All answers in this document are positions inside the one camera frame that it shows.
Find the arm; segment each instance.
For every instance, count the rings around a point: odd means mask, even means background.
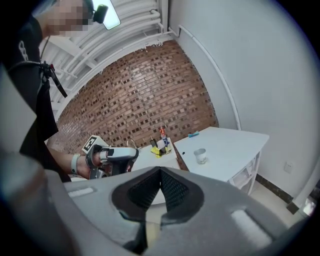
[[[73,158],[73,154],[65,154],[58,152],[52,148],[49,148],[51,155],[57,164],[63,169],[66,174],[72,174],[71,172],[71,161]],[[93,156],[93,163],[97,166],[100,165],[100,155],[96,153]],[[89,179],[90,177],[90,168],[86,163],[86,157],[84,155],[80,156],[76,162],[76,169],[80,176]]]

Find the white table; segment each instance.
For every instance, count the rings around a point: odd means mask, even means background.
[[[194,137],[186,137],[174,143],[191,173],[242,188],[250,180],[250,194],[259,167],[260,154],[269,135],[208,127]],[[198,164],[194,151],[205,149],[207,161]]]
[[[168,141],[170,142],[169,145],[172,148],[171,152],[159,158],[156,158],[156,155],[151,153],[151,148],[152,148],[151,145],[145,146],[139,149],[139,156],[136,159],[135,163],[133,164],[131,171],[134,172],[136,170],[140,170],[146,167],[154,167],[154,166],[171,167],[175,169],[180,169],[177,161],[177,155],[174,150],[174,145],[172,144],[170,138],[168,138]],[[162,193],[162,191],[159,190],[158,194],[156,194],[152,202],[152,205],[162,204],[165,202],[166,202],[165,196]]]

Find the white wall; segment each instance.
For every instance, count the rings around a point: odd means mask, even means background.
[[[271,1],[171,0],[169,25],[209,51],[234,97],[242,129],[270,135],[259,174],[295,197],[320,153],[320,75],[300,29]],[[220,127],[236,128],[222,83],[197,45],[177,39],[199,71]],[[291,174],[286,161],[294,162]]]

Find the person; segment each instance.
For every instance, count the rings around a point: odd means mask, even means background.
[[[6,51],[3,58],[5,68],[8,71],[23,61],[41,62],[39,45],[43,39],[61,32],[77,31],[87,25],[93,15],[92,0],[60,0],[44,13],[31,16]],[[45,144],[45,140],[57,133],[58,128],[51,107],[50,85],[43,83],[40,68],[23,65],[8,74],[37,116],[22,143],[20,153],[38,160],[45,169],[57,172],[62,182],[71,181],[69,175],[74,173],[89,179],[90,168],[85,156],[61,153]],[[97,166],[100,164],[99,154],[94,156],[93,163]],[[76,166],[75,171],[72,171],[72,164]]]

